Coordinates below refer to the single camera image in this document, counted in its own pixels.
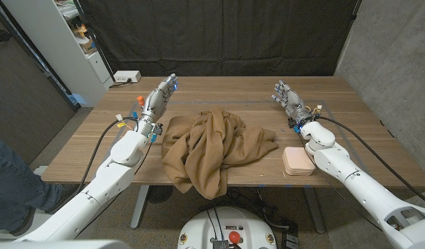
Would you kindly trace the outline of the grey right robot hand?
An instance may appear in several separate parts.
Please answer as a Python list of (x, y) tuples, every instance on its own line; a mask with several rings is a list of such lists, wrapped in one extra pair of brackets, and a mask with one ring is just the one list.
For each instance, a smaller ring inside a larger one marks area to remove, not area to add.
[(272, 99), (284, 108), (290, 128), (300, 129), (312, 121), (312, 114), (306, 109), (304, 101), (283, 80), (275, 84), (274, 90), (276, 95), (272, 95)]

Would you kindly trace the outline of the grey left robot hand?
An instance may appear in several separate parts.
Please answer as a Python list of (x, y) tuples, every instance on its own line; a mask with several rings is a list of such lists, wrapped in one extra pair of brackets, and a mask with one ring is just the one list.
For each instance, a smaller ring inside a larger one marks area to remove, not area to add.
[(150, 136), (157, 121), (166, 111), (171, 95), (178, 87), (177, 80), (176, 74), (172, 73), (150, 92), (142, 107), (142, 117), (138, 121), (137, 132), (146, 137)]

